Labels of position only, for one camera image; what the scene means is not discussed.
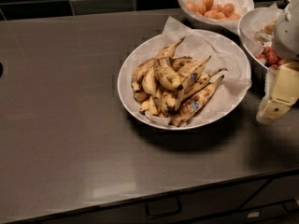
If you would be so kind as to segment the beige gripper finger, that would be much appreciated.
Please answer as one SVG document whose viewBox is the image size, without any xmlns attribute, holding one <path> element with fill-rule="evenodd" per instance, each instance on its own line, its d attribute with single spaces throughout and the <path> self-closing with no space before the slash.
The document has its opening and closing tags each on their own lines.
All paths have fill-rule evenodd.
<svg viewBox="0 0 299 224">
<path fill-rule="evenodd" d="M 299 99 L 299 62 L 269 68 L 264 91 L 256 119 L 261 124 L 271 124 L 282 119 Z"/>
</svg>

